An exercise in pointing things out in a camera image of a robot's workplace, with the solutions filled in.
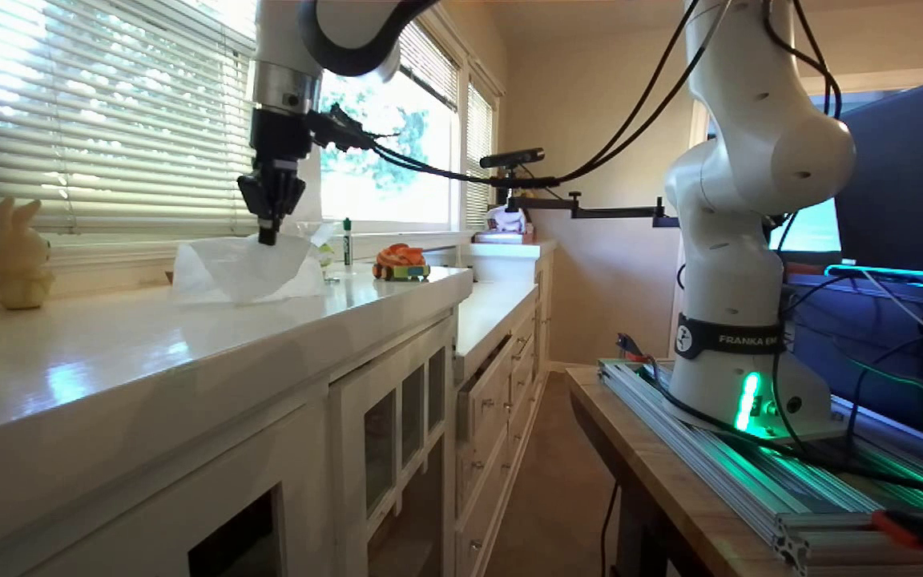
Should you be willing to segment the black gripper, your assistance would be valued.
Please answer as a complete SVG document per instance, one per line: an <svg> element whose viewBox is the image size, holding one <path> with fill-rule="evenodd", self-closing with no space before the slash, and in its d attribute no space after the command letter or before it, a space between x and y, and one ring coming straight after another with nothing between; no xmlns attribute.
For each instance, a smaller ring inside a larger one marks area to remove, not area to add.
<svg viewBox="0 0 923 577"><path fill-rule="evenodd" d="M280 225L303 196L297 164L310 150L301 111L256 110L251 125L252 169L237 178L246 209L256 213L261 244L277 244Z"/></svg>

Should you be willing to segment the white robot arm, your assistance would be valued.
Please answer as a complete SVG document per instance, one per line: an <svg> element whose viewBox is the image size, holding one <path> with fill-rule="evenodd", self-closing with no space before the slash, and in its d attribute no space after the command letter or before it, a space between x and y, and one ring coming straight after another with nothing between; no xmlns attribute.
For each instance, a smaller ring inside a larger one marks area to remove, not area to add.
<svg viewBox="0 0 923 577"><path fill-rule="evenodd" d="M277 241L303 183L297 160L376 138L313 106L327 71L361 76L397 58L402 33L435 0L261 0L252 169L237 178L261 237ZM843 189L851 135L798 79L788 0L693 0L681 18L681 87L719 135L667 169L687 249L667 409L766 438L832 437L831 387L784 355L782 260L769 225Z"/></svg>

